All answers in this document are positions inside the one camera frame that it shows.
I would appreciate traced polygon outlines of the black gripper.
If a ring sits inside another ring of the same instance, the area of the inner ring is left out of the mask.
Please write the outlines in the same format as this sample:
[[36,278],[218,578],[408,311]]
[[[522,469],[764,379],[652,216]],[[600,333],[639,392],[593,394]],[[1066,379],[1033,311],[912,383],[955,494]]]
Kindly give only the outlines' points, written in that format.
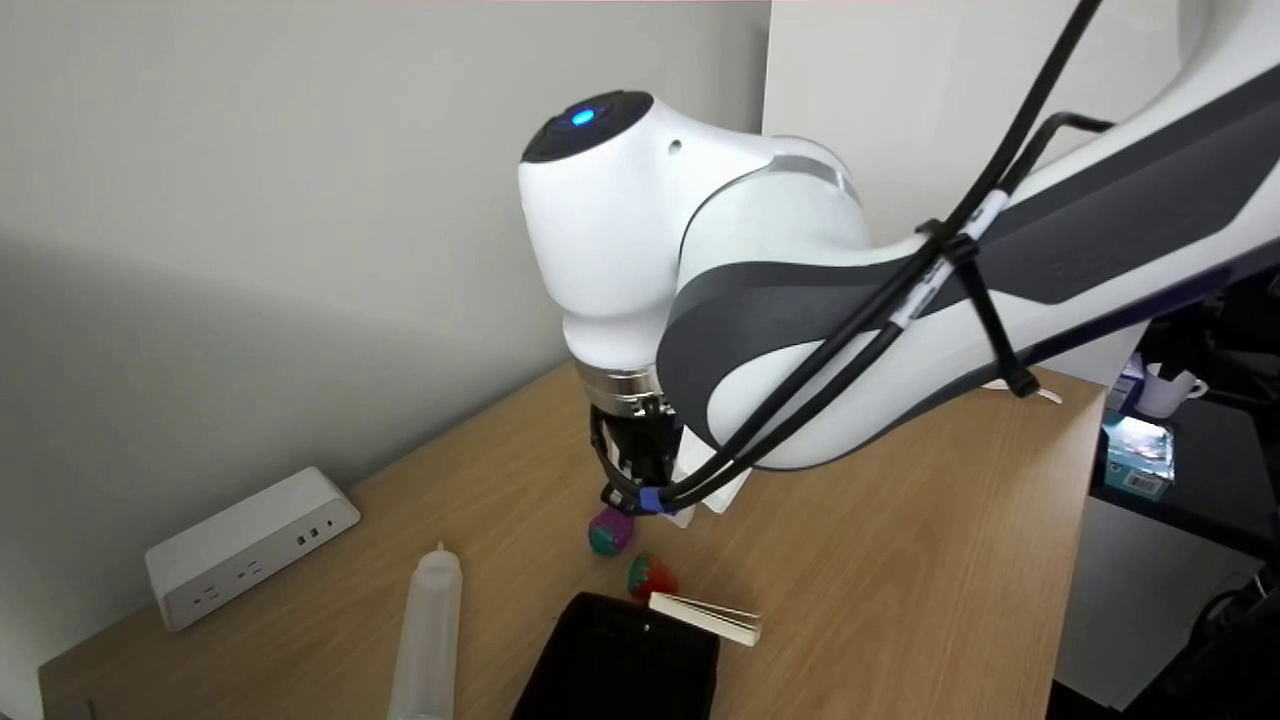
[[648,399],[634,414],[587,412],[587,440],[602,469],[600,499],[616,513],[665,513],[681,419]]

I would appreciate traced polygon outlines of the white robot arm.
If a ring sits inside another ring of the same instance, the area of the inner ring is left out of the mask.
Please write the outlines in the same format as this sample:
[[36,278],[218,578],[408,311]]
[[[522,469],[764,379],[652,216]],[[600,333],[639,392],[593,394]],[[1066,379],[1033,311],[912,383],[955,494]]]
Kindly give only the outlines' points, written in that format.
[[1191,305],[1280,254],[1280,0],[1205,0],[1191,61],[1126,120],[1046,103],[1078,0],[962,199],[869,237],[815,140],[611,88],[549,114],[515,182],[587,387],[602,499],[674,515],[815,469],[987,379]]

